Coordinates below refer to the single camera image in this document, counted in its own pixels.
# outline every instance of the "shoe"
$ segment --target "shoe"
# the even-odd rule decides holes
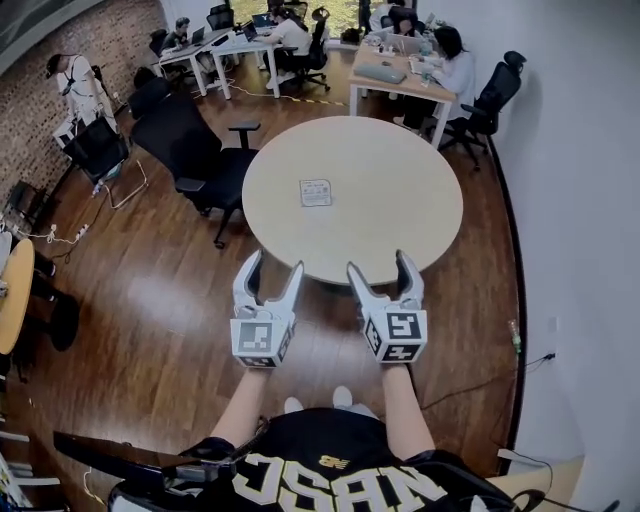
[[[409,128],[406,124],[404,124],[404,116],[394,117],[393,124],[397,124],[401,128],[404,128],[405,130],[409,130],[410,132],[413,132],[416,135],[418,135],[418,133],[420,132],[420,130],[416,130],[415,128]]]
[[[291,72],[285,73],[284,75],[278,77],[278,84],[281,84],[283,82],[288,82],[289,80],[293,80],[295,77],[296,77],[295,73],[291,73]]]
[[[338,386],[333,392],[334,407],[351,407],[353,405],[353,395],[344,386]]]
[[[297,398],[290,396],[284,402],[284,413],[289,414],[290,412],[298,412],[304,411],[304,407],[300,403],[300,400]]]

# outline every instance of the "black baseboard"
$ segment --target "black baseboard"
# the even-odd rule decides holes
[[[513,204],[511,195],[507,187],[507,180],[504,177],[500,157],[493,143],[493,139],[487,137],[489,150],[493,158],[493,164],[498,175],[500,188],[502,189],[502,197],[504,199],[505,210],[509,220],[509,231],[511,234],[511,244],[513,246],[513,258],[516,268],[516,285],[518,288],[518,327],[520,329],[521,350],[518,357],[518,373],[516,375],[515,397],[513,399],[513,410],[511,413],[511,424],[509,425],[509,433],[507,435],[507,446],[505,448],[513,449],[516,444],[518,428],[520,427],[520,416],[522,414],[522,401],[524,395],[524,376],[526,373],[527,362],[527,299],[526,288],[524,282],[524,266],[522,264],[522,251],[520,249],[520,237],[518,235],[518,227],[516,225],[515,214],[513,213]],[[502,459],[500,461],[499,474],[506,475],[511,465],[510,460]]]

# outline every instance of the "wooden floor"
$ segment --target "wooden floor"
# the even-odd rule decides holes
[[[350,52],[333,51],[330,94],[317,90],[304,97],[348,103],[352,59]],[[235,85],[266,92],[267,78],[255,68],[253,56],[233,77]],[[237,135],[225,127],[234,121],[262,122],[250,136],[252,146],[260,148],[303,121],[348,114],[344,106],[232,93],[228,102],[219,93],[198,100],[211,127],[231,146],[239,145]],[[391,119],[399,113],[398,103],[372,94],[361,106],[368,115]],[[130,128],[128,114],[121,124],[125,131]],[[325,150],[310,141],[309,159]],[[445,156],[460,181],[464,217],[451,248],[423,272],[429,344],[415,365],[423,406],[516,368],[507,327],[517,318],[515,270],[496,174],[486,157],[475,173],[455,149]],[[56,260],[55,285],[82,307],[74,345],[58,353],[47,339],[25,332],[21,344],[33,347],[35,357],[30,382],[19,384],[12,375],[8,385],[10,410],[29,422],[77,510],[94,507],[82,492],[86,468],[55,454],[53,429],[176,453],[210,432],[242,374],[230,354],[231,282],[258,243],[238,215],[228,230],[227,248],[218,251],[212,240],[219,217],[198,215],[174,191],[168,171],[140,148],[133,150],[116,194],[138,178],[136,159],[149,175],[149,189],[120,211],[105,207],[70,263]],[[73,237],[93,219],[101,199],[90,195],[87,180],[75,171],[57,196],[61,204],[53,222],[60,235]],[[64,249],[40,247],[48,255]],[[268,258],[264,296],[275,296],[288,272]],[[307,279],[297,314],[296,337],[284,366],[274,372],[264,413],[279,414],[290,395],[307,407],[329,405],[333,389],[343,384],[358,401],[384,414],[378,368],[357,332],[352,297]],[[425,412],[438,447],[461,455],[483,476],[495,474],[497,448],[506,441],[512,381],[508,376]],[[95,473],[89,481],[103,496],[113,485]]]

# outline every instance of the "desk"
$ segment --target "desk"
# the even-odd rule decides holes
[[[374,50],[375,48],[373,46],[362,44],[356,54],[353,67],[349,73],[349,84],[351,85],[349,115],[358,115],[360,89],[362,89],[363,92],[366,92],[369,89],[374,91],[395,92],[397,94],[405,94],[407,96],[415,96],[442,103],[443,108],[440,113],[440,119],[438,120],[436,131],[433,134],[433,140],[431,141],[431,144],[437,148],[440,145],[444,127],[447,124],[447,119],[449,118],[451,103],[456,99],[456,95],[436,83],[430,83],[427,87],[423,86],[422,77],[411,73],[409,57],[402,57],[400,55],[396,55],[394,57],[379,57],[374,55]],[[399,84],[390,84],[380,80],[374,80],[373,78],[357,76],[353,73],[353,70],[361,64],[380,65],[382,64],[382,61],[390,62],[394,68],[405,71],[407,73],[407,78]]]
[[[312,179],[329,180],[331,206],[301,206],[299,182]],[[462,221],[462,192],[444,157],[412,132],[367,117],[316,119],[278,135],[249,166],[242,204],[269,253],[340,285],[349,261],[370,284],[395,282],[397,249],[428,267]]]
[[[0,354],[11,353],[18,341],[31,293],[35,252],[30,240],[22,240],[11,251],[2,279],[9,292],[0,299]]]
[[[196,82],[198,82],[198,88],[200,89],[200,94],[202,96],[207,95],[207,88],[204,85],[204,81],[202,80],[202,74],[200,73],[200,67],[198,66],[198,61],[196,57],[202,52],[209,52],[211,48],[214,48],[213,43],[215,43],[218,39],[223,37],[225,34],[229,32],[228,28],[223,28],[221,30],[215,30],[213,32],[209,32],[204,35],[204,39],[201,44],[194,46],[190,45],[184,50],[178,50],[175,52],[167,53],[165,56],[161,57],[158,62],[153,65],[153,70],[157,76],[162,75],[162,66],[165,64],[174,64],[176,62],[180,62],[183,60],[188,60],[191,63],[191,68],[193,69],[193,74],[196,77]]]
[[[258,41],[248,42],[244,34],[236,36],[235,39],[230,38],[220,46],[214,46],[211,48],[211,54],[213,60],[216,63],[216,71],[222,84],[222,92],[224,97],[228,100],[231,99],[231,92],[229,91],[229,84],[227,83],[227,77],[224,74],[224,66],[220,57],[223,55],[239,55],[241,53],[255,53],[255,52],[267,52],[267,58],[269,59],[269,69],[272,70],[274,75],[276,74],[276,60],[273,56],[274,45],[260,43]],[[273,84],[273,97],[280,97],[280,85],[276,80]]]

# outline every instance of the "wooden table top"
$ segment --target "wooden table top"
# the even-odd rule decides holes
[[[0,354],[9,354],[18,341],[31,294],[35,252],[31,240],[22,240],[7,260],[2,279],[9,285],[0,299]]]
[[[303,207],[300,181],[325,179],[331,206]],[[395,253],[422,270],[451,245],[462,193],[447,161],[427,141],[367,117],[327,117],[271,140],[251,163],[244,213],[269,253],[305,274],[347,284],[349,261],[370,284],[395,282]]]
[[[349,73],[349,83],[366,87],[368,89],[384,88],[397,92],[398,94],[408,94],[409,96],[420,96],[425,98],[431,98],[436,101],[454,101],[456,95],[451,91],[448,91],[441,85],[436,83],[430,83],[427,87],[422,84],[422,77],[420,75],[414,75],[409,67],[409,57],[402,57],[401,55],[395,55],[394,57],[381,57],[374,54],[375,48],[366,44],[361,44],[356,54],[356,58],[353,62],[351,72]],[[363,76],[357,76],[353,73],[353,70],[361,64],[380,65],[383,61],[390,62],[391,66],[395,69],[400,69],[407,73],[405,78],[399,84],[390,84],[382,82],[380,80],[374,80],[373,78],[366,78]]]

